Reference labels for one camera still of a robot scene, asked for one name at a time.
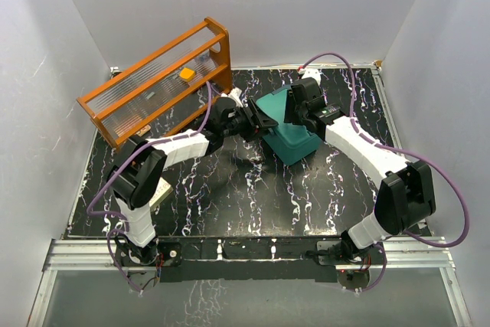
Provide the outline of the teal medicine box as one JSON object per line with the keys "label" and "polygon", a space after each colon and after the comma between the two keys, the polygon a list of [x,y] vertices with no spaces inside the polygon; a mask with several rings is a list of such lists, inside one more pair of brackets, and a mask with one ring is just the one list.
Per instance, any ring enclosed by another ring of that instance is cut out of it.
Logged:
{"label": "teal medicine box", "polygon": [[271,119],[278,122],[263,140],[285,165],[292,165],[318,149],[321,139],[311,134],[304,126],[285,123],[288,87],[282,87],[256,101],[258,107]]}

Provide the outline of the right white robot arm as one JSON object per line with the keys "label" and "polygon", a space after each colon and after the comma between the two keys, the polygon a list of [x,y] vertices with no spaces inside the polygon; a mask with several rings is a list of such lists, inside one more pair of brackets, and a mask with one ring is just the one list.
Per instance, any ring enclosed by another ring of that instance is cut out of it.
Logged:
{"label": "right white robot arm", "polygon": [[297,80],[289,87],[284,120],[304,126],[340,150],[378,186],[372,213],[344,231],[339,243],[318,255],[359,263],[373,244],[403,233],[435,212],[430,167],[378,148],[374,138],[353,127],[355,120],[339,106],[325,103],[315,79]]}

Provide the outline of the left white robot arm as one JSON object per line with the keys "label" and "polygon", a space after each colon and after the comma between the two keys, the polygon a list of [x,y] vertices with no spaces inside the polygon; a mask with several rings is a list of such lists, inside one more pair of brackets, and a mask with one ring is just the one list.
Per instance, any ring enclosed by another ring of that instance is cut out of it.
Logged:
{"label": "left white robot arm", "polygon": [[165,169],[214,153],[228,136],[239,135],[247,142],[259,139],[277,127],[278,122],[254,100],[242,106],[222,96],[197,119],[196,126],[196,130],[189,129],[165,139],[131,136],[107,175],[107,184],[124,221],[124,230],[114,240],[118,249],[135,263],[149,265],[158,256],[150,200]]}

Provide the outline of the cream medicine carton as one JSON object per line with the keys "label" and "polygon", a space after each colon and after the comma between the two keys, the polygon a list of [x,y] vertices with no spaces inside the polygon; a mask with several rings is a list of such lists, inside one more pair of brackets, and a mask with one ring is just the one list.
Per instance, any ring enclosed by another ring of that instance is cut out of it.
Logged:
{"label": "cream medicine carton", "polygon": [[160,178],[155,193],[149,201],[150,209],[155,211],[172,192],[173,187],[164,178]]}

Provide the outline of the yellow-orange small block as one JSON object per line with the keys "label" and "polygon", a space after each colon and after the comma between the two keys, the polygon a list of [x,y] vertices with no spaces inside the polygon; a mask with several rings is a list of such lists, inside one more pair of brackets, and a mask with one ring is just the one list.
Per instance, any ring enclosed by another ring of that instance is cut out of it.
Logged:
{"label": "yellow-orange small block", "polygon": [[181,69],[181,71],[179,72],[179,77],[189,83],[190,81],[193,80],[193,78],[195,77],[196,75],[196,72],[188,67],[184,67],[183,69]]}

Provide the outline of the orange wooden shelf rack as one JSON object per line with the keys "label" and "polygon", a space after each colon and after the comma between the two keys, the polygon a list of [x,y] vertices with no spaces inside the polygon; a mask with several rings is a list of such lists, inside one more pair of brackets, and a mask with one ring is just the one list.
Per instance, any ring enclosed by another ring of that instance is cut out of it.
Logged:
{"label": "orange wooden shelf rack", "polygon": [[[179,77],[188,67],[189,83]],[[233,88],[227,29],[206,17],[198,25],[97,87],[77,102],[115,149],[171,108],[188,102],[207,83],[224,93]]]}

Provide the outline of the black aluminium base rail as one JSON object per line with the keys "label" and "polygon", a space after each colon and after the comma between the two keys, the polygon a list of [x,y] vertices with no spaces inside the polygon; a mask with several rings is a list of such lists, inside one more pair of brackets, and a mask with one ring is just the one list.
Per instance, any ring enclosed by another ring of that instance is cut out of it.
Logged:
{"label": "black aluminium base rail", "polygon": [[138,261],[124,240],[55,240],[45,271],[113,271],[137,286],[191,280],[315,280],[361,286],[382,270],[455,266],[446,248],[395,237],[353,260],[333,254],[337,237],[164,237]]}

